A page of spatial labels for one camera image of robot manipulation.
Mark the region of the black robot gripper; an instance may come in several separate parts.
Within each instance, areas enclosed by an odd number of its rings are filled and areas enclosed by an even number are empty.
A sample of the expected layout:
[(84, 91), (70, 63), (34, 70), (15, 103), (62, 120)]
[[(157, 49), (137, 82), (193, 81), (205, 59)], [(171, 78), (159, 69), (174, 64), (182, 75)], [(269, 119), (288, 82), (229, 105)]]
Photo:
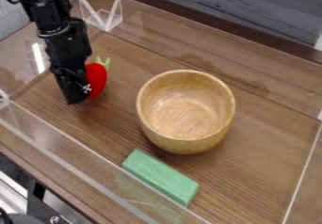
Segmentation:
[(70, 0), (7, 0), (20, 4), (46, 41), (51, 72), (67, 104), (83, 102), (93, 91), (86, 79), (86, 60), (93, 54), (87, 24), (71, 15)]

